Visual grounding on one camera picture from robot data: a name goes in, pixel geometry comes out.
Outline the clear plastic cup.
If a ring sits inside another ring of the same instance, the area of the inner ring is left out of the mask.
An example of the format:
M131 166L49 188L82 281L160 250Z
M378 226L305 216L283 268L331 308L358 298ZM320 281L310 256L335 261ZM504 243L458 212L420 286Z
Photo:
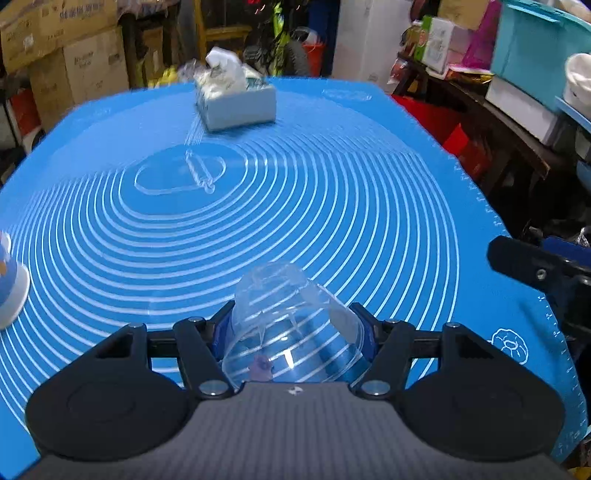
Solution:
M293 263L270 262L239 280L221 367L246 381L355 383L370 367L370 328Z

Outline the blue yellow paper cup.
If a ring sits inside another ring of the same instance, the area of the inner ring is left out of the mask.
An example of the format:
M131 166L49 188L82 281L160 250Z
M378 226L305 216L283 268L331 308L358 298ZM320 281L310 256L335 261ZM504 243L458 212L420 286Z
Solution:
M28 268L11 253L12 240L7 232L1 232L0 274L0 329L14 323L22 311L30 288Z

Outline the dark wooden side table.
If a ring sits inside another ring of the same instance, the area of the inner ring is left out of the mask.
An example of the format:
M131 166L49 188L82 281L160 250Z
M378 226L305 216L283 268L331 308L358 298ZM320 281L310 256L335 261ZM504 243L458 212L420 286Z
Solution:
M563 235L590 222L590 193L576 174L570 124L561 121L552 135L557 143L545 146L485 99L485 85L440 80L412 57L399 57L410 72L397 91L408 93L417 82L414 98L459 112L464 131L483 145L490 165L475 183L508 230L548 227Z

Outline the blue silicone baking mat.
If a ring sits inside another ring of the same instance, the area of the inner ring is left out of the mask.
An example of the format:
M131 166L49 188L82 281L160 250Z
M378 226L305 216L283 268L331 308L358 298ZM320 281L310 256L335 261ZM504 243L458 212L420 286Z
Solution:
M290 262L342 303L421 330L459 322L552 385L565 459L588 420L544 296L494 271L506 231L459 162L370 84L276 81L276 120L209 133L190 84L76 108L1 190L31 276L1 335L1 474L37 459L35 388L129 323L209 317L239 279Z

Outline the teal plastic storage bin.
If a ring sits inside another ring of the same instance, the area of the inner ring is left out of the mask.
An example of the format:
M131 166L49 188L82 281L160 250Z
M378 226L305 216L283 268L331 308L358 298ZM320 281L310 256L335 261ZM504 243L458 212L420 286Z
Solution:
M504 1L491 71L555 111L565 62L588 53L590 40L590 24L570 13L537 1Z

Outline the green white product box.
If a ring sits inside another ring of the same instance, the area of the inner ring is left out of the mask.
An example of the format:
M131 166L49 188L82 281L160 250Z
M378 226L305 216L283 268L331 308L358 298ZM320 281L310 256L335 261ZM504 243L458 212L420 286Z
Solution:
M414 58L431 70L442 74L448 64L448 56L456 25L447 19L426 15L419 30Z

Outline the white tissue box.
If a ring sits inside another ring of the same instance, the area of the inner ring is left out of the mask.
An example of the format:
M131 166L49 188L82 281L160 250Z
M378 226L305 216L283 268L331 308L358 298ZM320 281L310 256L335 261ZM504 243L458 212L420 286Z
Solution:
M213 47L193 78L197 110L208 131L276 121L276 88L235 52Z

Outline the white chest freezer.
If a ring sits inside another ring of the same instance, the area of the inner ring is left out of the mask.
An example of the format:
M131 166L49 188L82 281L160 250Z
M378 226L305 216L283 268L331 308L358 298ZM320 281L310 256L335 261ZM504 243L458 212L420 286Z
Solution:
M403 0L342 1L332 78L373 82L385 90L411 24L411 6Z

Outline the red plastic bucket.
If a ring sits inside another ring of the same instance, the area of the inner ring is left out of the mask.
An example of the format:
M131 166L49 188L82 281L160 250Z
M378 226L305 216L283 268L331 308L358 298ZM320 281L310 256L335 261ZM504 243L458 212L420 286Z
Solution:
M325 44L304 44L304 51L310 64L311 77L320 77L322 71L322 57L324 56Z

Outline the lower cardboard box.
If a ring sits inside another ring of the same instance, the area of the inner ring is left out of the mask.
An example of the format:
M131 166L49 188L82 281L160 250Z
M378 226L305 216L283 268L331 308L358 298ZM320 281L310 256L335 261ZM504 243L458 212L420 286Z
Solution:
M129 89L120 27L70 43L27 67L42 128L75 106Z

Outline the cardboard box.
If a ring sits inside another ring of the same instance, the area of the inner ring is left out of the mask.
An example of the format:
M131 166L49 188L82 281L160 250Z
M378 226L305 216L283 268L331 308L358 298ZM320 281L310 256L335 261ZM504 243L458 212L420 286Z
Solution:
M42 128L75 106L129 89L120 27L70 43L27 67Z
M10 1L1 11L1 50L7 73L14 73L71 41L117 22L117 2Z

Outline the bicycle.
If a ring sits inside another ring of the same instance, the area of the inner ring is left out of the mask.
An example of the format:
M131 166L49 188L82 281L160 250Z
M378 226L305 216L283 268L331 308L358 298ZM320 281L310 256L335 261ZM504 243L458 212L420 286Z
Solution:
M243 5L252 29L242 61L266 76L310 77L308 55L294 38L308 1L244 1Z

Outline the upper cardboard box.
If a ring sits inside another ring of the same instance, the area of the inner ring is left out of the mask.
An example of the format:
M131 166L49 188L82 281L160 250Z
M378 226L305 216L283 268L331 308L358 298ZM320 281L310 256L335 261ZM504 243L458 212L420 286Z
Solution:
M71 41L117 22L117 2L10 1L1 11L1 50L7 73L14 73Z

